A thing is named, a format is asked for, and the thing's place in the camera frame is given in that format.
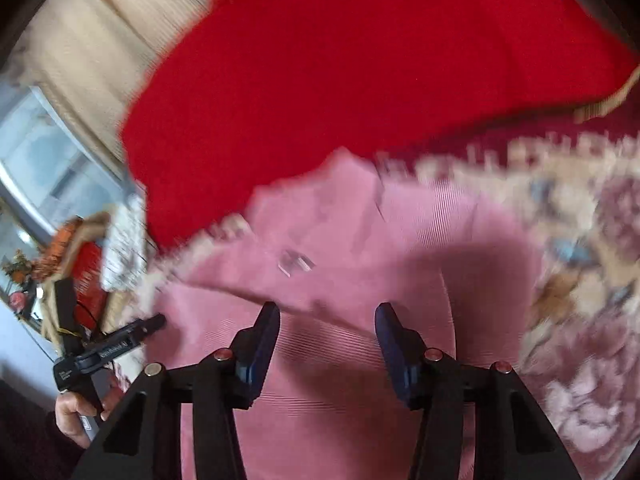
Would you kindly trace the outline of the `person's left hand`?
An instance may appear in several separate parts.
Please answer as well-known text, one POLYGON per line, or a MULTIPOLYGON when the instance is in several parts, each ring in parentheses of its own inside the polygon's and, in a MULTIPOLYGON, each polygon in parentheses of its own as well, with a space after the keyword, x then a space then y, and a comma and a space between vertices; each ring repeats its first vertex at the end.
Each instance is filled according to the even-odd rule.
POLYGON ((99 417, 105 422, 122 400, 124 392, 114 386, 102 399, 102 408, 97 410, 88 400, 76 392, 64 392, 58 395, 55 401, 54 416, 58 430, 81 448, 88 448, 91 440, 85 426, 83 417, 99 417))

